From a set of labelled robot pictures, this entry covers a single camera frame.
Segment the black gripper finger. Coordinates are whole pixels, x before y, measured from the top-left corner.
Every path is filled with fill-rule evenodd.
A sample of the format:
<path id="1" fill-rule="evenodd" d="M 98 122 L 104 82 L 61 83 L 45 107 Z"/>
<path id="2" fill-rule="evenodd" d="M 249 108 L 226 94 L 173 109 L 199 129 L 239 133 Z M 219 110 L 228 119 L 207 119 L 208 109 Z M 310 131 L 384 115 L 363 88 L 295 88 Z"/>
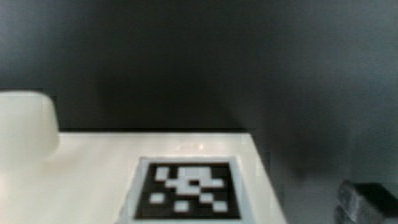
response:
<path id="1" fill-rule="evenodd" d="M 398 224 L 398 184 L 342 183 L 334 224 Z"/>

